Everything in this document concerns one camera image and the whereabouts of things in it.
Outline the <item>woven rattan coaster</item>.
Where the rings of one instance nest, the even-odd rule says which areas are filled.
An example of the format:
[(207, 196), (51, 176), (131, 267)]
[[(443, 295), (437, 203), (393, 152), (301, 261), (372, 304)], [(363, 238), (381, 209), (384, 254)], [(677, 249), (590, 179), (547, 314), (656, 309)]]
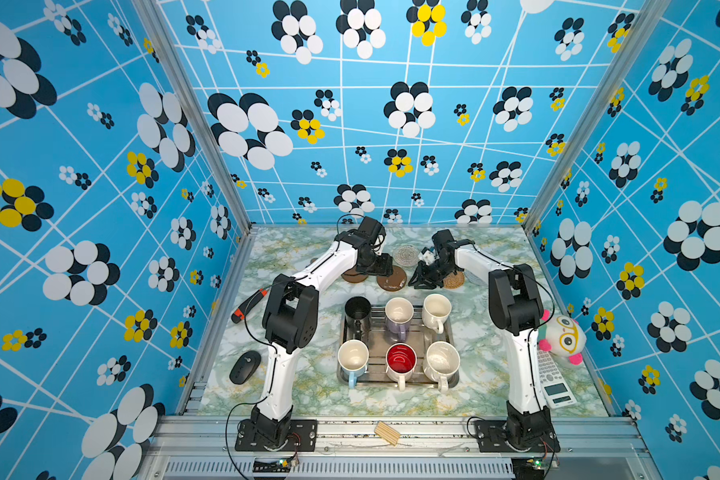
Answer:
[(443, 287), (450, 290), (455, 290), (462, 287), (465, 284), (465, 275), (463, 271), (457, 271), (451, 273), (443, 280)]

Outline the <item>scratched brown round coaster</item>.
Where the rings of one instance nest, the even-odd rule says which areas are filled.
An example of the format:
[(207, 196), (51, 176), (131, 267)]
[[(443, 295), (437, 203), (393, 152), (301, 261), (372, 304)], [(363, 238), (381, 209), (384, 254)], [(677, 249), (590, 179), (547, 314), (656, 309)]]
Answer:
[(400, 266), (393, 266), (392, 273), (388, 276), (377, 276), (378, 286), (387, 292), (396, 292), (403, 289), (407, 284), (407, 274)]

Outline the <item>dark brown round coaster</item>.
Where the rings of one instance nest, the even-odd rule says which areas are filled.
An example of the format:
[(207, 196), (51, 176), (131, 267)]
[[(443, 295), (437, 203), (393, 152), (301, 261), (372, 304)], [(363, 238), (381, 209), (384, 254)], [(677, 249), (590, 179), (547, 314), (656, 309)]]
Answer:
[(346, 270), (342, 275), (342, 279), (349, 283), (361, 283), (368, 278), (367, 274), (359, 273), (355, 268)]

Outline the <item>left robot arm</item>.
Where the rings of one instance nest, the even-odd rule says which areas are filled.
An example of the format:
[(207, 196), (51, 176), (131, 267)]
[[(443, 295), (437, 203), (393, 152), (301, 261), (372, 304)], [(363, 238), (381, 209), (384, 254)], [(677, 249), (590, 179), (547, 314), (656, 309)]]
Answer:
[(385, 228), (366, 218), (358, 228), (337, 234), (328, 250), (301, 271), (274, 279), (262, 319), (270, 347), (262, 399), (250, 416), (255, 433), (267, 443), (279, 447), (289, 435), (297, 360), (316, 333), (320, 292), (350, 269), (390, 275), (393, 265), (383, 251), (385, 238)]

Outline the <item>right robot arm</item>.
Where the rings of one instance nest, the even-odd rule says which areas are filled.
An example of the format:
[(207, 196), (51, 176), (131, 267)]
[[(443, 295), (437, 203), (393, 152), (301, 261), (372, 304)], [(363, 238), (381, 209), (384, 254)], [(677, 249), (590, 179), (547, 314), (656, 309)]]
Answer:
[(542, 443), (559, 452), (540, 379), (537, 351), (543, 287), (533, 269), (498, 260), (469, 239), (456, 240), (448, 229), (436, 232), (432, 242), (432, 255), (418, 262), (409, 285), (427, 290), (442, 287), (445, 278), (457, 271), (467, 271), (487, 284), (489, 316), (505, 341), (509, 367), (506, 441), (516, 450)]

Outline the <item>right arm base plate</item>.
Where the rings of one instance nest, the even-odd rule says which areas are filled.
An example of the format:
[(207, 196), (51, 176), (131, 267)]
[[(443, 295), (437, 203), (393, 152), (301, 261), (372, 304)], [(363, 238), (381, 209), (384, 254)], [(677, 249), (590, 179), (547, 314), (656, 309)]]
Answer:
[(469, 431), (482, 453), (542, 454), (559, 453), (559, 440), (549, 423), (531, 429), (512, 425), (506, 420), (475, 420)]

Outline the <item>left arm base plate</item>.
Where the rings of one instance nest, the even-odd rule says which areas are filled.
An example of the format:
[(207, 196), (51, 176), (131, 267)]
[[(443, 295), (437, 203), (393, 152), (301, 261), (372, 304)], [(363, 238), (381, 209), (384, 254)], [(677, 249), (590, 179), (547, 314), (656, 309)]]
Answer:
[(238, 452), (313, 452), (318, 422), (295, 419), (272, 427), (250, 419), (240, 422), (234, 450)]

